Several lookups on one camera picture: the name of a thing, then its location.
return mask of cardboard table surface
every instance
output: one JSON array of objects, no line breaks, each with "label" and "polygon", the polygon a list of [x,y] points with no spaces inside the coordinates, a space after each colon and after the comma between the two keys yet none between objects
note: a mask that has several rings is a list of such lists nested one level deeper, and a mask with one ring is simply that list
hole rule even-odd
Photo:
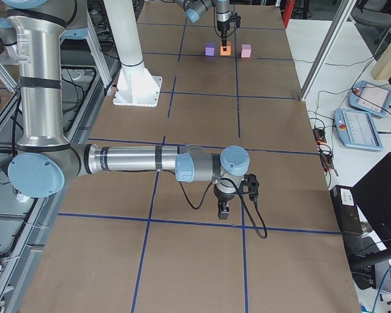
[{"label": "cardboard table surface", "polygon": [[[145,3],[138,29],[146,67],[164,77],[158,107],[106,97],[89,142],[245,147],[268,239],[236,197],[228,220],[217,219],[211,190],[192,210],[169,173],[80,177],[21,313],[359,312],[279,9],[232,10],[242,28],[220,57],[212,10],[192,25],[177,5]],[[204,56],[207,42],[215,57]],[[206,186],[184,184],[194,203]]]}]

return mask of pink cube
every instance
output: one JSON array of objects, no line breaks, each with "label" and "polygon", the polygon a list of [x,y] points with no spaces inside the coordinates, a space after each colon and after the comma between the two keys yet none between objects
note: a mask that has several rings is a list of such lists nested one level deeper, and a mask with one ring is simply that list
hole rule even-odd
[{"label": "pink cube", "polygon": [[206,45],[205,55],[208,57],[214,57],[216,44],[214,42],[208,42]]},{"label": "pink cube", "polygon": [[251,48],[250,44],[243,44],[241,57],[250,57],[251,51],[252,51],[252,48]]}]

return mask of white table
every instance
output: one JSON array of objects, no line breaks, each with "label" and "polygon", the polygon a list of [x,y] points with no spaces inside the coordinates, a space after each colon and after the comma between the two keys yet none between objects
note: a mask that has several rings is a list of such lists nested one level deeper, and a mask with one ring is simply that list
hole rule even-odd
[{"label": "white table", "polygon": [[[312,20],[291,20],[287,28],[287,36],[291,47],[294,60],[313,61],[320,45],[330,26],[327,21],[312,21]],[[369,59],[372,56],[358,30],[352,22],[347,22],[328,57],[326,63],[350,65],[355,62],[360,62]],[[363,68],[369,61],[353,65],[351,67],[336,67],[325,65],[309,93],[306,104],[308,110],[315,111],[317,108],[317,95],[319,91],[330,91],[338,93],[345,89],[350,89],[352,84],[362,72]],[[388,82],[374,80],[370,70],[375,66],[376,61],[373,61],[370,66],[364,71],[359,80],[367,80],[378,85],[384,85]],[[304,84],[308,72],[311,68],[311,63],[303,61],[295,61],[296,70],[300,84]],[[334,110],[342,106],[348,107],[345,96],[347,91],[340,95],[330,95],[321,93],[319,100],[318,113],[333,117]],[[325,122],[326,126],[330,126],[332,121],[324,117],[318,117]],[[378,131],[391,131],[391,116],[387,114],[383,119],[374,119]],[[326,128],[326,138],[329,146],[334,150],[334,165],[337,169],[338,177],[332,171],[332,180],[329,188],[334,185],[353,186],[359,181],[382,157],[391,151],[391,134],[380,135],[384,150],[381,152],[370,152],[358,149],[350,149],[343,146],[335,133],[332,134],[332,129]],[[375,242],[379,241],[376,235],[371,235]],[[368,310],[372,309],[373,300],[376,296],[375,290],[361,291],[356,288],[358,297],[363,305]],[[391,298],[384,296],[386,301],[378,302],[376,312],[388,312],[391,310],[391,305],[386,305],[386,302]]]}]

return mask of robotic arm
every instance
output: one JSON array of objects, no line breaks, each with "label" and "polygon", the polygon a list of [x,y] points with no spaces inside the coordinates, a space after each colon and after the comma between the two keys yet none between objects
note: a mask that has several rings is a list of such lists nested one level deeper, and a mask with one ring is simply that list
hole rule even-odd
[{"label": "robotic arm", "polygon": [[217,30],[220,32],[223,50],[226,51],[230,23],[235,23],[235,28],[240,27],[240,16],[237,13],[231,13],[229,0],[174,0],[174,2],[184,9],[187,18],[192,23],[197,22],[209,8],[214,7]]},{"label": "robotic arm", "polygon": [[[94,144],[70,143],[63,134],[59,39],[69,25],[76,24],[82,29],[81,23],[87,23],[85,0],[3,1],[8,5],[8,20],[17,32],[23,108],[24,134],[17,142],[19,154],[8,167],[8,176],[15,188],[30,197],[42,198],[60,191],[76,177],[99,171],[174,170],[179,182],[210,181],[214,184],[221,219],[227,218],[228,202],[234,195],[237,194],[242,203],[243,194],[249,194],[254,203],[257,201],[259,184],[254,175],[246,175],[250,159],[241,147],[231,146],[220,154],[210,154],[196,145],[99,148]],[[187,5],[195,8],[199,2],[202,0]],[[221,25],[225,25],[232,19],[228,2],[227,6],[220,1],[217,4],[220,4]],[[106,0],[106,10],[109,18],[119,12],[133,12],[132,2]],[[142,75],[147,72],[140,45],[136,42],[127,45],[118,40],[119,34],[125,37],[127,29],[122,28],[121,21],[112,24],[125,69],[121,75],[131,89],[133,82],[141,82]],[[132,38],[130,40],[135,37],[139,41],[137,31],[128,36]],[[136,64],[129,65],[131,60]]]}]

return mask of black monitor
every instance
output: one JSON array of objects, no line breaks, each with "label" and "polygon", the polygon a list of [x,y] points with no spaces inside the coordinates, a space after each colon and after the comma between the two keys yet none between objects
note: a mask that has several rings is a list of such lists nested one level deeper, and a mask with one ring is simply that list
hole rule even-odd
[{"label": "black monitor", "polygon": [[[391,252],[391,152],[363,176],[351,192],[369,224]],[[391,253],[383,252],[384,260],[391,258]]]}]

